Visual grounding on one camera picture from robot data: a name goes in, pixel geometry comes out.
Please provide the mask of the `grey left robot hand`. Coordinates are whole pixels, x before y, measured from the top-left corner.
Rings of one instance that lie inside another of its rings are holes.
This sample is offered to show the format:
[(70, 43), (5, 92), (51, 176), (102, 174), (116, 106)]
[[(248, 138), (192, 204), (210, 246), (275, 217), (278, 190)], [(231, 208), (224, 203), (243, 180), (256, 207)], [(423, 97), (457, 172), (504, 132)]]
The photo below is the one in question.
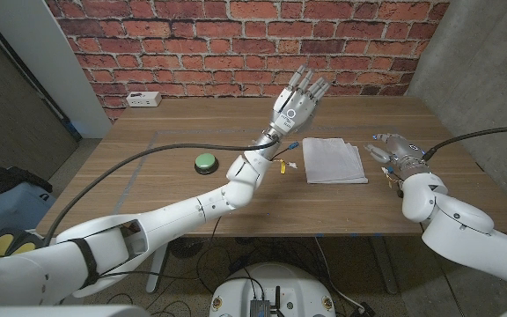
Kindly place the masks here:
[(331, 86), (323, 77), (308, 86), (313, 74), (312, 69), (302, 64), (278, 95), (273, 105), (270, 127), (281, 136), (300, 132), (312, 123), (320, 100)]

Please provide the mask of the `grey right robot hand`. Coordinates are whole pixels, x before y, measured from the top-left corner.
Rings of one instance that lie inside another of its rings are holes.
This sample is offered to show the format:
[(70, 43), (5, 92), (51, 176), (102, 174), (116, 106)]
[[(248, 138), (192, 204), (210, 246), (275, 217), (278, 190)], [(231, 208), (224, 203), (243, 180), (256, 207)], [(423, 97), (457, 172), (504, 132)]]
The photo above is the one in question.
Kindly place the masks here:
[(425, 152), (417, 145), (411, 144), (404, 136), (387, 133), (377, 134), (373, 138), (386, 144), (385, 150), (372, 144), (364, 146), (379, 163), (393, 163), (401, 171), (425, 165), (423, 159)]

